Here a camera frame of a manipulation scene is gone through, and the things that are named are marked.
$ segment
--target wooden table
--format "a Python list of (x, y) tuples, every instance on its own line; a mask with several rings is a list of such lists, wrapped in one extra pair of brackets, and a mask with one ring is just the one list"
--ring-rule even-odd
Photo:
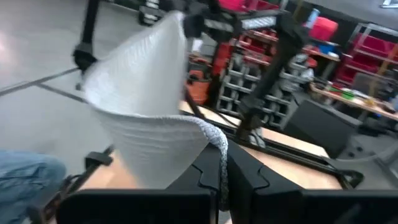
[(387, 111), (384, 111), (380, 106), (377, 105), (376, 106), (368, 106), (362, 99), (354, 97), (352, 100), (347, 100), (346, 98), (343, 98), (342, 96), (338, 96), (336, 94), (330, 93), (327, 90), (320, 90), (318, 88), (315, 87), (314, 84), (311, 84), (311, 90), (315, 93), (319, 93), (323, 96), (327, 96), (329, 98), (332, 98), (334, 100), (338, 100), (344, 104), (350, 105), (350, 106), (354, 106), (357, 108), (361, 108), (365, 111), (369, 111), (369, 112), (373, 112), (373, 113), (377, 113), (380, 114), (382, 116), (385, 116), (387, 118), (391, 118), (394, 119), (396, 121), (398, 121), (398, 113), (392, 114), (392, 113), (388, 113)]
[[(182, 102), (180, 109), (186, 112), (192, 112), (186, 102)], [(200, 111), (208, 118), (221, 124), (230, 126), (226, 121), (221, 119), (217, 114), (205, 108), (200, 108)], [(225, 115), (233, 123), (239, 124), (240, 120)], [(286, 136), (275, 131), (262, 129), (262, 135), (266, 139), (271, 139), (285, 145), (295, 147), (297, 149), (310, 152), (318, 156), (328, 157), (325, 150), (320, 147), (305, 141), (301, 141), (289, 136)], [(341, 185), (332, 175), (324, 174), (317, 170), (310, 169), (298, 164), (294, 164), (274, 156), (264, 154), (246, 147), (243, 147), (248, 153), (254, 156), (272, 170), (278, 172), (280, 175), (288, 178), (292, 182), (306, 188), (306, 189), (341, 189)], [(136, 188), (136, 181), (134, 177), (129, 174), (121, 160), (119, 160), (118, 152), (111, 154), (114, 161), (110, 166), (100, 166), (88, 178), (88, 180), (80, 187), (80, 189), (134, 189)]]

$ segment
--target concrete floor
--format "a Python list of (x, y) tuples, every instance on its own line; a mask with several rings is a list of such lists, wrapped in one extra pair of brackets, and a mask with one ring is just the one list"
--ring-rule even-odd
[[(83, 158), (90, 151), (103, 151), (111, 144), (88, 105), (44, 88), (80, 96), (75, 90), (80, 73), (71, 72), (39, 86), (24, 83), (75, 67), (71, 54), (80, 38), (85, 3), (0, 2), (0, 149), (57, 156), (66, 163), (69, 174), (83, 171)], [(102, 2), (95, 55), (101, 58), (142, 29), (135, 12)], [(14, 86), (26, 88), (12, 89)], [(222, 213), (220, 223), (227, 217)]]

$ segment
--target blue jeans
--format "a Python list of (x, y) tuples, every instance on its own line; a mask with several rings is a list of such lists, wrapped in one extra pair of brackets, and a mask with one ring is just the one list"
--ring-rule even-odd
[(0, 150), (0, 223), (22, 223), (29, 202), (47, 186), (60, 185), (65, 173), (52, 156)]

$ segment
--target red storage bin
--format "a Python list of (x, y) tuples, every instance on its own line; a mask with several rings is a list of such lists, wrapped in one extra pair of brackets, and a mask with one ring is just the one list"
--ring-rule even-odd
[(220, 6), (225, 9), (240, 11), (244, 6), (244, 0), (220, 0)]
[(374, 54), (380, 57), (388, 57), (388, 53), (392, 48), (390, 47), (391, 42), (381, 40), (372, 36), (367, 36), (364, 38), (363, 43), (360, 44), (359, 40), (362, 37), (362, 34), (358, 34), (354, 39), (354, 48), (362, 50), (364, 52)]
[(338, 23), (324, 17), (318, 17), (310, 31), (310, 37), (314, 39), (329, 41), (336, 32)]
[(227, 42), (220, 44), (217, 53), (214, 56), (216, 58), (214, 60), (213, 69), (212, 69), (213, 75), (221, 74), (228, 60), (231, 58), (231, 48), (232, 47)]
[(260, 40), (252, 39), (250, 37), (247, 37), (245, 35), (241, 35), (239, 37), (239, 43), (248, 50), (252, 50), (258, 53), (264, 53), (264, 43), (261, 42)]
[(220, 0), (220, 6), (233, 11), (278, 9), (279, 6), (261, 0)]
[(279, 6), (266, 1), (251, 0), (246, 1), (246, 8), (249, 10), (272, 10), (278, 9)]

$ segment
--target metal shelf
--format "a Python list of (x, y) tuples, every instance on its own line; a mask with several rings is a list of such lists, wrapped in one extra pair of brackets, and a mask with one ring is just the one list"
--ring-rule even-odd
[(362, 72), (362, 73), (365, 73), (365, 74), (367, 74), (367, 75), (371, 75), (371, 76), (378, 77), (378, 78), (383, 78), (383, 79), (385, 79), (385, 80), (394, 80), (393, 78), (386, 78), (386, 77), (384, 77), (384, 76), (382, 76), (382, 75), (378, 75), (378, 74), (376, 74), (376, 73), (369, 72), (369, 71), (363, 70), (362, 68), (357, 68), (357, 67), (352, 66), (352, 65), (347, 65), (347, 64), (346, 64), (345, 66), (346, 66), (347, 68), (351, 68), (351, 69), (357, 70), (357, 71)]
[(368, 52), (365, 52), (365, 51), (359, 50), (359, 49), (355, 49), (354, 51), (357, 52), (357, 53), (361, 53), (363, 55), (371, 56), (371, 57), (377, 58), (379, 60), (388, 61), (389, 63), (394, 63), (394, 64), (398, 65), (398, 61), (395, 61), (395, 60), (390, 60), (388, 58), (384, 58), (384, 57), (380, 57), (378, 55), (370, 54)]

